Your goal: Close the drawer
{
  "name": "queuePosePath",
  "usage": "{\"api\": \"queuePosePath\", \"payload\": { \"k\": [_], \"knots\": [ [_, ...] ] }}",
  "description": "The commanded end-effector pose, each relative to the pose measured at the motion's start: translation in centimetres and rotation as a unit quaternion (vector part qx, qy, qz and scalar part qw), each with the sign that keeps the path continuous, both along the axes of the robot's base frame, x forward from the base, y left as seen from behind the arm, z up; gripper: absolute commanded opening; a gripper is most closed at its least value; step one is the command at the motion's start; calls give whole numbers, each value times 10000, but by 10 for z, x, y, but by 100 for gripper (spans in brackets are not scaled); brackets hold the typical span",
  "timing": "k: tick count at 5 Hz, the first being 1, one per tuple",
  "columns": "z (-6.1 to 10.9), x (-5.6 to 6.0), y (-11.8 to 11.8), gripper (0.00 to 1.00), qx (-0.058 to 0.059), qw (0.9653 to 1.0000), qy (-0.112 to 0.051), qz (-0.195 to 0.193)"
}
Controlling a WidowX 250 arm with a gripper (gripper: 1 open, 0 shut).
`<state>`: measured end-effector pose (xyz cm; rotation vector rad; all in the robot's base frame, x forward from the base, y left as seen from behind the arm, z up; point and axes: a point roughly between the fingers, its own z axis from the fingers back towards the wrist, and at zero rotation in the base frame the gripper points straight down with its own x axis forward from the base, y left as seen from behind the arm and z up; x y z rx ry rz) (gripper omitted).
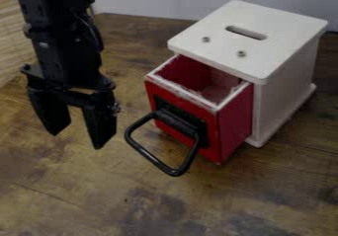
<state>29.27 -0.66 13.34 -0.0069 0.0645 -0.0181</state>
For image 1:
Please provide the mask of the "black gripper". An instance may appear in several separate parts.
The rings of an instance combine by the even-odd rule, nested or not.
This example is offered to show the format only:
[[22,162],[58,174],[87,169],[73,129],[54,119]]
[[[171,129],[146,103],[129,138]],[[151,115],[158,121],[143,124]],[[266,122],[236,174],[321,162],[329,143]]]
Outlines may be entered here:
[[93,19],[75,14],[66,24],[27,23],[25,35],[33,41],[38,63],[23,68],[29,96],[51,135],[70,125],[69,105],[82,108],[95,149],[117,134],[121,106],[115,83],[101,72],[103,40]]

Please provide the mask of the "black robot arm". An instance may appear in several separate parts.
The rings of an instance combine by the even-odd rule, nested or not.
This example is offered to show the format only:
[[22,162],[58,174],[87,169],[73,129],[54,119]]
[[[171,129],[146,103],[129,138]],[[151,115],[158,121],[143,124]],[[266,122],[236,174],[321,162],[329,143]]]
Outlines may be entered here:
[[102,36],[89,9],[95,0],[19,0],[25,34],[38,63],[22,67],[35,112],[50,134],[71,124],[69,109],[82,109],[93,145],[117,134],[115,83],[101,73]]

